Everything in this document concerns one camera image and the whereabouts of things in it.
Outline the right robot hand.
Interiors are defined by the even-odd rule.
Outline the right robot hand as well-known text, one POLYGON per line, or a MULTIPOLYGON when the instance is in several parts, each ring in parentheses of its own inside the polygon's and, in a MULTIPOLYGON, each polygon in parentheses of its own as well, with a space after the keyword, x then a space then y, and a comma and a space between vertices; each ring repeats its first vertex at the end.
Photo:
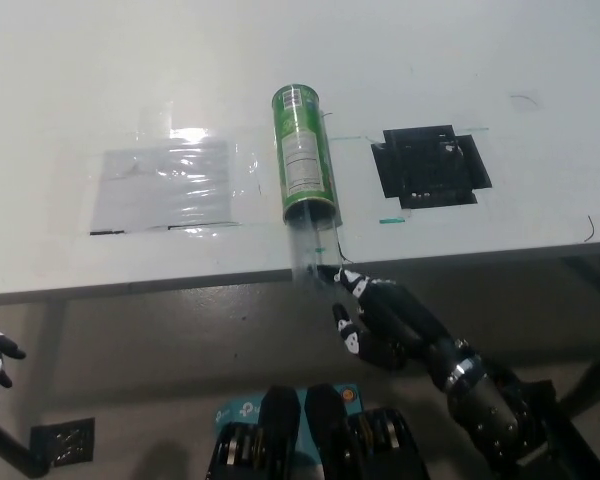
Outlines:
POLYGON ((335 325, 347 350, 376 367, 396 371, 407 361, 421 362, 433 384, 448 393, 470 387, 483 374, 481 360, 404 286, 344 268, 325 269, 325 276, 358 303, 360 328, 346 308, 333 306, 335 325))

